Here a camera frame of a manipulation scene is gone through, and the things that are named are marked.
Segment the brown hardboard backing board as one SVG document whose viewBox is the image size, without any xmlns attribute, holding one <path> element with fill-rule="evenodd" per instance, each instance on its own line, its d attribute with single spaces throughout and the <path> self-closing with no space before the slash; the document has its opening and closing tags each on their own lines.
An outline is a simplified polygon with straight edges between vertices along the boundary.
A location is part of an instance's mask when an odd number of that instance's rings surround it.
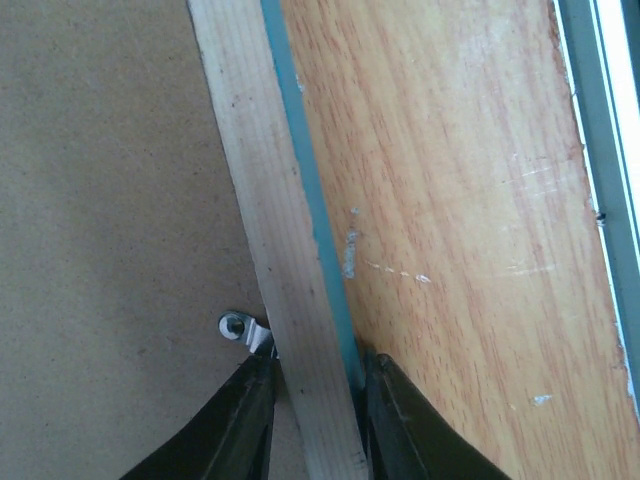
<svg viewBox="0 0 640 480">
<path fill-rule="evenodd" d="M 1 5 L 1 475 L 117 479 L 263 311 L 182 1 Z"/>
</svg>

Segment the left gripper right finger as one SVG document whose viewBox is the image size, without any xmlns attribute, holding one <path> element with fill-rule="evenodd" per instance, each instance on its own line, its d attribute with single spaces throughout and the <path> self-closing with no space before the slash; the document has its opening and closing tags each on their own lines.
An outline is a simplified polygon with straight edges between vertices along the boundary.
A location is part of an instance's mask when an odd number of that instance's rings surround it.
<svg viewBox="0 0 640 480">
<path fill-rule="evenodd" d="M 387 354 L 365 356 L 364 439 L 371 479 L 505 479 Z"/>
</svg>

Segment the teal picture frame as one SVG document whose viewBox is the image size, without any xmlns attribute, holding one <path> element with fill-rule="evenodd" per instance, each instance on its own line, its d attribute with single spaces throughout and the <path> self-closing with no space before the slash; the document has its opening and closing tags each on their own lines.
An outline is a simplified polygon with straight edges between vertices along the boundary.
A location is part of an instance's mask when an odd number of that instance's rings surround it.
<svg viewBox="0 0 640 480">
<path fill-rule="evenodd" d="M 189 10 L 308 473 L 365 479 L 364 375 L 281 7 Z"/>
</svg>

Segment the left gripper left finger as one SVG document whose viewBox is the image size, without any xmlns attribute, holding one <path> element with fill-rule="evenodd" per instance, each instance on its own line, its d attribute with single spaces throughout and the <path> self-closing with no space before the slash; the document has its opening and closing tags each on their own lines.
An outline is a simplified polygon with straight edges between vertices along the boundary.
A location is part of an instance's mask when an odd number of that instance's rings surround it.
<svg viewBox="0 0 640 480">
<path fill-rule="evenodd" d="M 275 360 L 249 356 L 177 434 L 123 477 L 266 479 L 275 387 Z"/>
</svg>

